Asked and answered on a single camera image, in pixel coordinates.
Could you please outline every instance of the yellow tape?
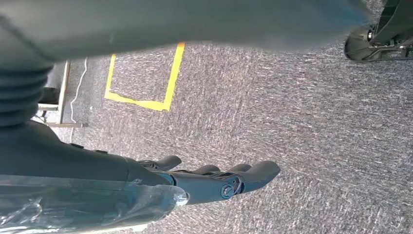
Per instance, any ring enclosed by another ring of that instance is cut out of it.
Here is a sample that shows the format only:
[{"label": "yellow tape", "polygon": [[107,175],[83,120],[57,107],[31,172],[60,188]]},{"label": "yellow tape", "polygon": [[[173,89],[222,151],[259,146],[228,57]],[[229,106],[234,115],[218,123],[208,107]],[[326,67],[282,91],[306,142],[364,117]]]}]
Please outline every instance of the yellow tape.
[{"label": "yellow tape", "polygon": [[179,70],[181,67],[182,57],[185,50],[185,44],[179,43],[176,47],[175,57],[173,58],[172,69],[169,76],[167,92],[165,93],[165,98],[163,102],[150,101],[150,100],[133,100],[131,98],[122,97],[119,94],[111,92],[113,70],[115,67],[116,55],[112,55],[111,63],[109,65],[108,80],[106,82],[105,98],[118,102],[131,103],[144,108],[156,110],[156,111],[170,111],[170,106],[172,105],[173,93],[175,90],[175,84],[178,79]]}]

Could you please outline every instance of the screw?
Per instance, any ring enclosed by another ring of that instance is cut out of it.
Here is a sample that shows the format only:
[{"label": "screw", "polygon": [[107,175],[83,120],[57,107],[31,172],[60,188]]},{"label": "screw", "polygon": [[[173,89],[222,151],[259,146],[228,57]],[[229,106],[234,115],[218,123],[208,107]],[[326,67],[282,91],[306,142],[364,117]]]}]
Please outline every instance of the screw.
[{"label": "screw", "polygon": [[234,196],[234,188],[230,184],[226,184],[221,189],[221,195],[225,199],[229,199]]}]

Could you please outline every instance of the metal frame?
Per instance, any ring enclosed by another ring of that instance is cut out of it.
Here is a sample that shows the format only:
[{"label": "metal frame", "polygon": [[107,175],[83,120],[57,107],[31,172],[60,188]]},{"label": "metal frame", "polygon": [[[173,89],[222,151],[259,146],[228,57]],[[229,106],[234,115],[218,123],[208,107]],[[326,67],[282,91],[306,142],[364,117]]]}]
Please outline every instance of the metal frame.
[{"label": "metal frame", "polygon": [[58,104],[42,104],[39,103],[38,107],[40,111],[57,111],[58,120],[56,123],[45,122],[44,124],[51,128],[82,128],[84,124],[82,123],[63,123],[63,115],[65,109],[66,101],[66,89],[69,81],[70,74],[70,61],[66,61],[64,72],[63,72],[63,81],[60,87],[59,102]]}]

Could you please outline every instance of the wire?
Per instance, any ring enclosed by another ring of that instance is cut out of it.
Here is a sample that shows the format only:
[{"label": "wire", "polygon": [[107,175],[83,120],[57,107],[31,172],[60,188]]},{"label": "wire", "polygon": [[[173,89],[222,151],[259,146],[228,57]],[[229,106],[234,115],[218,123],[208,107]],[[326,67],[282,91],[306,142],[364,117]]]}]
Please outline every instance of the wire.
[{"label": "wire", "polygon": [[[83,78],[85,77],[86,72],[88,71],[88,58],[85,58],[84,67],[85,67],[85,70],[83,70],[83,73],[80,76],[79,84],[77,85],[77,88],[76,88],[75,98],[73,98],[73,100],[70,102],[70,110],[71,110],[70,119],[72,120],[73,123],[77,123],[76,120],[73,118],[73,103],[76,101],[77,96],[79,96],[80,86],[82,84],[82,81],[83,81]],[[70,143],[73,143],[73,131],[74,130],[75,128],[72,128],[72,130],[70,131]]]}]

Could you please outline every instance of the robotic arm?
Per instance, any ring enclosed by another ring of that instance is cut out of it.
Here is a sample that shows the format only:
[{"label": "robotic arm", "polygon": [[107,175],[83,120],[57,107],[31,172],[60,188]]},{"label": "robotic arm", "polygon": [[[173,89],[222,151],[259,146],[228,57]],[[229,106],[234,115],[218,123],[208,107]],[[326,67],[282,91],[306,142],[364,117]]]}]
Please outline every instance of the robotic arm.
[{"label": "robotic arm", "polygon": [[53,64],[179,41],[296,49],[365,22],[358,0],[0,0],[0,233],[148,223],[262,188],[276,163],[170,172],[61,142],[29,119]]}]

